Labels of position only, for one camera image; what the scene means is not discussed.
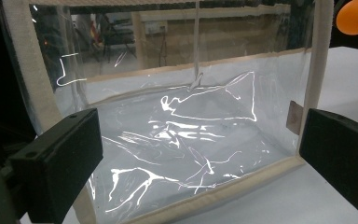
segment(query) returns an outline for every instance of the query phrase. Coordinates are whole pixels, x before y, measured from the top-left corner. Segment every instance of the beige fabric trim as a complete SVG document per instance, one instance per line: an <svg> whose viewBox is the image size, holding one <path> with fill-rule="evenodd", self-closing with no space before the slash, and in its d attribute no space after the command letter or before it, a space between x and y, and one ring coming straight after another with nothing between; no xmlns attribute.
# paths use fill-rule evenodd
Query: beige fabric trim
<svg viewBox="0 0 358 224"><path fill-rule="evenodd" d="M142 224L142 223L167 223L180 217L186 217L215 203L225 199L233 198L259 185L266 183L273 177L283 175L305 162L299 157L290 157L282 161L271 164L250 175L234 180L225 186L217 189L211 189L194 197L173 203L154 212L137 217L125 224Z"/></svg>
<svg viewBox="0 0 358 224"><path fill-rule="evenodd" d="M34 115L43 132L62 119L56 106L27 1L3 1L7 24L16 50Z"/></svg>
<svg viewBox="0 0 358 224"><path fill-rule="evenodd" d="M315 6L313 25L312 53L310 58L310 73L304 100L304 111L301 121L300 138L297 145L297 155L301 145L308 110L318 106L324 80L324 70L327 63L327 53L330 44L333 24L333 0L318 0Z"/></svg>
<svg viewBox="0 0 358 224"><path fill-rule="evenodd" d="M137 6L149 4L174 4L196 2L197 0L29 0L30 4L49 5L49 6L68 6L68 7L86 7L86 6Z"/></svg>

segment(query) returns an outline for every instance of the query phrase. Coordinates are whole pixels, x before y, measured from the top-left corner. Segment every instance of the white table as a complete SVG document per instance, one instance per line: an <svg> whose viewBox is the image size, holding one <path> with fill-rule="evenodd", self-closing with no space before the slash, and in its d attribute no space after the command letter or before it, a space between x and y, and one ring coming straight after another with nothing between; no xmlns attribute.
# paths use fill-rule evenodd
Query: white table
<svg viewBox="0 0 358 224"><path fill-rule="evenodd" d="M329 50L319 108L358 121L357 49ZM24 216L21 223L30 221ZM64 223L78 223L72 208ZM233 202L177 223L358 224L358 211L304 165Z"/></svg>

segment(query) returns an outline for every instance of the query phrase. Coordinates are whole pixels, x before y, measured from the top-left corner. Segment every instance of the orange object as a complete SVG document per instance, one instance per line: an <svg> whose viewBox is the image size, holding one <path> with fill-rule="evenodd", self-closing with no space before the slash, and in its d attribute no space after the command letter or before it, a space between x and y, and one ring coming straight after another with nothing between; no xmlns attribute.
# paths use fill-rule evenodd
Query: orange object
<svg viewBox="0 0 358 224"><path fill-rule="evenodd" d="M346 35L358 35L358 0L350 1L338 12L337 28Z"/></svg>

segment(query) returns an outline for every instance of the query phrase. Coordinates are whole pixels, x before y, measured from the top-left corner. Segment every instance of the white surface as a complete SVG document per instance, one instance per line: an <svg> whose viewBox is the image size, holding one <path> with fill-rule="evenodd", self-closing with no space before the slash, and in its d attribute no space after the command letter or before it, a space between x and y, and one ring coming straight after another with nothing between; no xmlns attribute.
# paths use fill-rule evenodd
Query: white surface
<svg viewBox="0 0 358 224"><path fill-rule="evenodd" d="M319 106L358 121L358 49L330 49ZM358 211L308 164L184 223L358 223Z"/></svg>

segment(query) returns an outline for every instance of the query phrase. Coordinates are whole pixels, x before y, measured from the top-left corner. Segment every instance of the transparent plastic enclosure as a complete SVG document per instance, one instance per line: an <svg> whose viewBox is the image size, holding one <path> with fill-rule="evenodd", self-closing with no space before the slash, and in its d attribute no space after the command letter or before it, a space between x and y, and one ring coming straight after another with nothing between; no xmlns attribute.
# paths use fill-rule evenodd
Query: transparent plastic enclosure
<svg viewBox="0 0 358 224"><path fill-rule="evenodd" d="M304 102L313 1L130 2L30 5L62 115L99 110L104 158L87 184L98 223L296 154L285 125Z"/></svg>

